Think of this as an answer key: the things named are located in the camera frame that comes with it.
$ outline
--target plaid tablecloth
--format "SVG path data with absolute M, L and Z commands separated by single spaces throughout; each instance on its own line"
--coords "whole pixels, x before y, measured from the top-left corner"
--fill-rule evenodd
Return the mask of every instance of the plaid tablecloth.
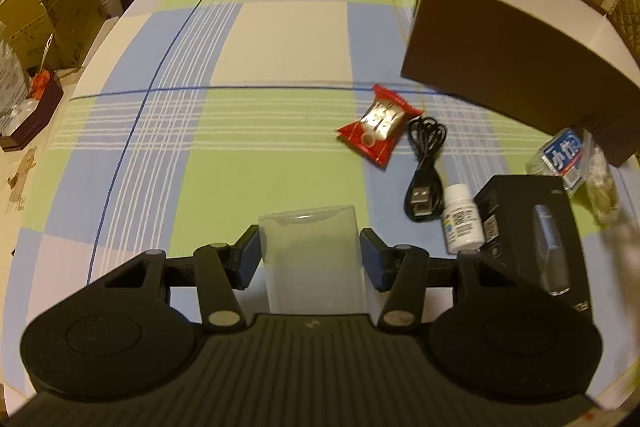
M 137 0 L 38 159 L 6 294 L 6 384 L 31 392 L 20 335 L 53 303 L 146 248 L 179 256 L 233 243 L 262 214 L 352 204 L 359 227 L 388 244 L 446 256 L 440 224 L 415 224 L 402 212 L 415 169 L 406 139 L 382 171 L 335 138 L 368 107 L 371 86 L 398 90 L 447 125 L 438 162 L 445 184 L 476 192 L 493 174 L 524 172 L 548 137 L 400 78 L 413 4 Z M 628 230 L 638 220 L 640 171 L 627 166 L 615 176 L 626 216 L 618 229 L 599 229 L 574 201 L 605 340 L 593 396 L 636 357 L 630 271 L 618 251 L 637 244 Z M 258 274 L 239 298 L 265 311 L 264 279 Z

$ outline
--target translucent plastic container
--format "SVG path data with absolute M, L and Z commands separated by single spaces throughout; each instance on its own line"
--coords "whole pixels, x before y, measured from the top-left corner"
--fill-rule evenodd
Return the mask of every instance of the translucent plastic container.
M 366 313 L 353 206 L 270 214 L 258 225 L 271 313 Z

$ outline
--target qr code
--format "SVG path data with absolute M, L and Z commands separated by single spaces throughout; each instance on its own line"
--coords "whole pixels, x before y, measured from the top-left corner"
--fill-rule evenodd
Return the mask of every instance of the qr code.
M 482 229 L 484 230 L 484 240 L 487 243 L 498 237 L 498 220 L 495 219 L 495 214 L 482 223 Z
M 567 188 L 574 188 L 574 185 L 580 181 L 580 172 L 575 168 L 575 165 L 564 173 L 562 181 Z

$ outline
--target black cable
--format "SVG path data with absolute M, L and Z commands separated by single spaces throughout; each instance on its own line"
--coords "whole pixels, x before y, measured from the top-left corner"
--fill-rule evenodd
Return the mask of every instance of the black cable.
M 418 158 L 418 168 L 404 197 L 404 212 L 412 221 L 428 221 L 442 215 L 442 181 L 435 161 L 447 137 L 447 128 L 430 116 L 409 122 L 409 142 Z

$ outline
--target black product box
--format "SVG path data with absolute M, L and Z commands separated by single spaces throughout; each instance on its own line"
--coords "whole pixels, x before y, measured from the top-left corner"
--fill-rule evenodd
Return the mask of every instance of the black product box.
M 474 198 L 481 253 L 592 319 L 580 235 L 561 178 L 494 176 Z

